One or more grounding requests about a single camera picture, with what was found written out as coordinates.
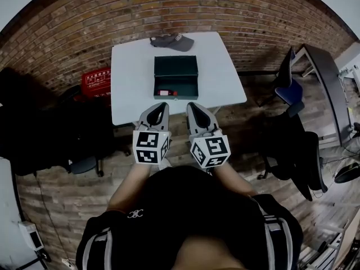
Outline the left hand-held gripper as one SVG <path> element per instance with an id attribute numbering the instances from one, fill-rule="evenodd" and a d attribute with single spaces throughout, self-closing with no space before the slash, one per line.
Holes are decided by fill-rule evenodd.
<path id="1" fill-rule="evenodd" d="M 145 110 L 133 131 L 133 153 L 138 164 L 160 165 L 170 147 L 169 105 L 157 103 Z"/>

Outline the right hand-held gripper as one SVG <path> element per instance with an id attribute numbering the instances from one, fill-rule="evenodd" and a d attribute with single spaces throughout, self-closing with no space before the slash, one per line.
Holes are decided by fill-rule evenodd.
<path id="1" fill-rule="evenodd" d="M 222 133 L 215 115 L 198 103 L 186 107 L 190 153 L 200 168 L 223 165 L 231 155 L 227 135 Z"/>

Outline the dark green metal box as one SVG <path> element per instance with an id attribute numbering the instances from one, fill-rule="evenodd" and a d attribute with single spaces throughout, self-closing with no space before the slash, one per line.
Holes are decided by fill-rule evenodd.
<path id="1" fill-rule="evenodd" d="M 199 70 L 196 56 L 156 56 L 154 58 L 154 98 L 157 100 L 197 100 Z M 158 96 L 158 90 L 177 91 L 177 96 Z"/>

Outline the person's right forearm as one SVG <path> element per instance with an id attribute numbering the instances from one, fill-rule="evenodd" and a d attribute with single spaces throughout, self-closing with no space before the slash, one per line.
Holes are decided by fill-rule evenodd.
<path id="1" fill-rule="evenodd" d="M 236 194 L 247 197 L 258 194 L 255 188 L 240 176 L 228 162 L 225 162 L 221 166 L 214 167 L 213 176 L 215 176 L 225 188 Z"/>

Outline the person's left forearm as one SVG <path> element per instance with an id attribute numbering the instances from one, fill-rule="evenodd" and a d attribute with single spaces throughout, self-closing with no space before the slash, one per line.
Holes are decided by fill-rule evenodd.
<path id="1" fill-rule="evenodd" d="M 129 212 L 136 204 L 147 179 L 150 177 L 150 172 L 151 165 L 133 164 L 130 172 L 109 200 L 106 210 Z"/>

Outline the red printed box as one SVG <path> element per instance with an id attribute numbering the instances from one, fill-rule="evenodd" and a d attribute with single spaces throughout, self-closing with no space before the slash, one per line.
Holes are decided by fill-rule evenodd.
<path id="1" fill-rule="evenodd" d="M 76 101 L 98 101 L 106 107 L 111 106 L 111 68 L 104 67 L 82 75 L 80 94 Z"/>

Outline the white power box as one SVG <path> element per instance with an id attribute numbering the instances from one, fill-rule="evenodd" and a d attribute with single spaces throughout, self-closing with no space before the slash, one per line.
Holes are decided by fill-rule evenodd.
<path id="1" fill-rule="evenodd" d="M 18 227 L 28 247 L 34 251 L 39 251 L 44 248 L 43 242 L 34 223 L 22 221 L 18 223 Z"/>

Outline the grey baseball cap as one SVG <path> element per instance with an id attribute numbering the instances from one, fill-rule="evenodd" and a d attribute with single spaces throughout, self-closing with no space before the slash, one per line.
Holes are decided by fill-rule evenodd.
<path id="1" fill-rule="evenodd" d="M 187 52 L 194 45 L 194 40 L 185 37 L 181 33 L 163 34 L 150 37 L 150 44 L 153 47 L 168 48 L 179 52 Z"/>

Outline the person's black shirt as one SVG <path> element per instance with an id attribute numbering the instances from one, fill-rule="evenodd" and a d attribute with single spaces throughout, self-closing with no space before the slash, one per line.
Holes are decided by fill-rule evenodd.
<path id="1" fill-rule="evenodd" d="M 218 238 L 247 270 L 297 270 L 303 232 L 271 195 L 248 198 L 192 166 L 152 175 L 134 208 L 91 218 L 78 270 L 171 270 L 191 236 Z"/>

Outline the blue seat chair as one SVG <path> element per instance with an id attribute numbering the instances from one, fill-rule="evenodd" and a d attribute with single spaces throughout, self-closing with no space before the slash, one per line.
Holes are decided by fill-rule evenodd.
<path id="1" fill-rule="evenodd" d="M 305 105 L 302 101 L 303 88 L 293 78 L 291 72 L 291 63 L 295 58 L 294 48 L 290 47 L 285 58 L 283 59 L 276 78 L 269 85 L 272 87 L 272 94 L 264 101 L 258 103 L 259 107 L 265 106 L 273 101 L 276 97 L 280 98 L 289 107 L 286 112 L 289 117 L 293 117 L 300 113 Z"/>

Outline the black office chair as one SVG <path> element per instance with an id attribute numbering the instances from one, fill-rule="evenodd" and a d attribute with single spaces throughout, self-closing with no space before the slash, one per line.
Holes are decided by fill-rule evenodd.
<path id="1" fill-rule="evenodd" d="M 311 190 L 325 193 L 328 188 L 321 174 L 318 135 L 304 130 L 299 117 L 302 109 L 304 104 L 298 102 L 265 121 L 259 139 L 265 172 L 257 179 L 271 173 L 280 180 L 292 180 L 305 199 L 312 201 Z"/>
<path id="2" fill-rule="evenodd" d="M 10 67 L 0 70 L 0 158 L 14 174 L 98 160 L 115 151 L 108 108 L 96 100 L 75 100 L 80 88 L 65 92 L 50 106 L 51 92 L 30 75 Z"/>

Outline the dark desk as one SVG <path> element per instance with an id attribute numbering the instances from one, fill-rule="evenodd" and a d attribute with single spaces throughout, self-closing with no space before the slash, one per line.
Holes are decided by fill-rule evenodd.
<path id="1" fill-rule="evenodd" d="M 301 71 L 301 75 L 306 77 L 314 73 L 318 78 L 331 109 L 333 124 L 335 126 L 333 136 L 336 137 L 336 141 L 342 146 L 350 140 L 353 122 L 346 91 L 339 78 L 339 69 L 329 52 L 309 44 L 303 44 L 301 46 L 291 62 L 292 66 L 302 57 L 307 58 L 309 66 Z"/>

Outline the metal rack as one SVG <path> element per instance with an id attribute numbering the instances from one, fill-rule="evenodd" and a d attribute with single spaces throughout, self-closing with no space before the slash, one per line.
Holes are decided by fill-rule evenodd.
<path id="1" fill-rule="evenodd" d="M 331 242 L 324 241 L 317 250 L 311 247 L 305 248 L 300 253 L 298 270 L 337 269 L 352 248 L 357 230 L 355 229 L 355 232 L 353 232 L 351 224 L 350 220 L 347 220 L 342 227 L 318 224 L 318 228 L 334 233 L 335 237 Z"/>

